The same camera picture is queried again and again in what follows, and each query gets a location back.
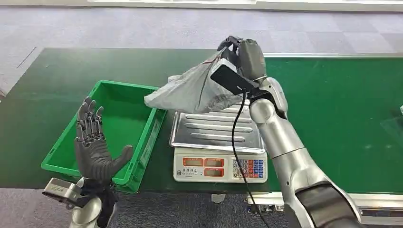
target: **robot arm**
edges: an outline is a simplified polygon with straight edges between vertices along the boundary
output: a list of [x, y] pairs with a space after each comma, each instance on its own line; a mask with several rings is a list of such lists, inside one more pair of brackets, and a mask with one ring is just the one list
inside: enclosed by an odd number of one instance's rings
[[95, 112], [95, 105], [95, 100], [87, 97], [77, 113], [74, 144], [83, 177], [77, 184], [52, 178], [42, 192], [73, 210], [70, 228], [108, 227], [117, 208], [112, 178], [133, 156], [133, 146], [127, 145], [112, 159], [102, 130], [104, 108]]
[[[239, 58], [223, 60], [211, 79], [234, 94], [248, 92], [250, 116], [273, 162], [290, 227], [363, 227], [352, 199], [316, 165], [288, 121], [284, 92], [277, 80], [267, 77], [259, 45], [251, 39], [227, 41], [227, 47], [231, 41], [237, 47]], [[231, 63], [237, 72], [226, 69]]]

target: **metal bracket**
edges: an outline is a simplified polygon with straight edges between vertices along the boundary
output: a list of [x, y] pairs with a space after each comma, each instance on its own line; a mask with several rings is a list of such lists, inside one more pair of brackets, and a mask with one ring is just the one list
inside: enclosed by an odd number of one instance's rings
[[[253, 192], [253, 198], [262, 212], [283, 211], [281, 192]], [[403, 195], [392, 194], [349, 194], [361, 212], [365, 225], [403, 225]], [[248, 205], [252, 199], [247, 197]]]

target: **gray carpet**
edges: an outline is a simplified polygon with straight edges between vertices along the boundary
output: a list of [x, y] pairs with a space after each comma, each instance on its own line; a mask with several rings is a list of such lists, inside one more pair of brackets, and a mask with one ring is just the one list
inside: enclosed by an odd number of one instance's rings
[[[403, 15], [0, 7], [0, 91], [15, 85], [43, 47], [216, 48], [230, 34], [256, 39], [264, 52], [403, 52]], [[2, 228], [66, 227], [69, 214], [39, 190], [0, 189]], [[266, 217], [274, 228], [287, 226], [280, 212]], [[264, 227], [241, 195], [216, 205], [208, 194], [157, 193], [121, 194], [117, 226]]]

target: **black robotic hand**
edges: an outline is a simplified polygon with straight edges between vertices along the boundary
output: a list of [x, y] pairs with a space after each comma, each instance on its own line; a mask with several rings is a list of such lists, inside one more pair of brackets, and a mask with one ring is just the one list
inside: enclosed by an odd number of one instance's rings
[[110, 182], [113, 176], [133, 156], [133, 146], [127, 145], [116, 159], [112, 159], [102, 131], [102, 112], [95, 112], [96, 102], [87, 97], [77, 114], [77, 137], [74, 140], [78, 170], [87, 179]]

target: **black cable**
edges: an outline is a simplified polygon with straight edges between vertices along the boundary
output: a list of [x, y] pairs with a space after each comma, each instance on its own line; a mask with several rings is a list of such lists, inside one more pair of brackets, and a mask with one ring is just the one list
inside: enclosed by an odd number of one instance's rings
[[256, 203], [255, 203], [255, 199], [254, 199], [253, 196], [252, 196], [252, 192], [250, 192], [248, 182], [246, 181], [245, 174], [243, 173], [242, 166], [240, 165], [240, 161], [239, 161], [239, 159], [238, 159], [237, 152], [235, 151], [235, 142], [234, 142], [235, 126], [237, 125], [237, 121], [238, 121], [238, 119], [239, 119], [240, 114], [242, 113], [243, 106], [245, 105], [245, 99], [246, 99], [246, 91], [243, 91], [242, 103], [241, 103], [241, 105], [240, 105], [240, 109], [239, 109], [239, 111], [238, 111], [238, 114], [237, 114], [237, 116], [235, 117], [234, 125], [232, 126], [232, 149], [233, 149], [233, 151], [234, 151], [235, 159], [237, 160], [238, 166], [239, 166], [239, 168], [240, 168], [240, 172], [241, 172], [241, 174], [242, 174], [243, 181], [245, 182], [246, 188], [248, 189], [248, 193], [249, 193], [249, 195], [250, 195], [250, 198], [252, 199], [253, 206], [254, 206], [254, 207], [256, 208], [256, 210], [258, 211], [259, 217], [262, 219], [263, 223], [264, 223], [268, 228], [270, 228], [270, 225], [267, 223], [267, 221], [265, 220], [265, 218], [262, 216], [262, 212], [260, 211], [260, 209], [258, 208], [258, 206], [257, 206]]

